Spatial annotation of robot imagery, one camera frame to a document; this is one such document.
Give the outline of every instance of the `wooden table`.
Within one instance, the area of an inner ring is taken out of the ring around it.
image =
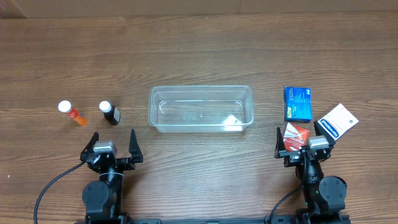
[[[338,103],[359,119],[322,164],[348,183],[343,214],[397,223],[397,62],[398,12],[1,19],[0,223],[32,223],[41,190],[80,162],[95,131],[128,156],[131,128],[144,154],[125,178],[132,217],[263,217],[299,184],[273,158],[289,85],[312,88],[314,119]],[[242,134],[158,133],[147,122],[155,85],[250,85],[254,125]],[[57,110],[64,99],[87,126]],[[105,99],[121,110],[115,127],[98,109]],[[96,179],[87,167],[60,179],[39,223],[82,221],[81,191]],[[297,194],[277,213],[304,206]]]

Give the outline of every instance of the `white bottle cap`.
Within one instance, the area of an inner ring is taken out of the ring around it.
[[[108,101],[102,101],[102,102],[99,104],[99,108],[100,108],[100,110],[101,110],[102,112],[107,113],[107,112],[111,111],[112,105],[111,105],[111,103],[108,102]]]
[[[63,100],[58,104],[58,110],[60,110],[62,113],[67,113],[72,110],[72,104],[67,100]]]

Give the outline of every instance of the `small black bottle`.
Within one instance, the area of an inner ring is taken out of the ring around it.
[[[107,119],[112,125],[119,124],[120,112],[114,105],[108,101],[102,101],[99,104],[99,108],[104,113],[105,119]]]

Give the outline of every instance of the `blue box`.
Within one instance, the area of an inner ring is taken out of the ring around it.
[[[312,120],[311,89],[302,87],[285,87],[285,120]]]

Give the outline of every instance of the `clear plastic container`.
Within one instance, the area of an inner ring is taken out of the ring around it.
[[[155,86],[148,122],[162,133],[241,132],[254,121],[249,86]]]

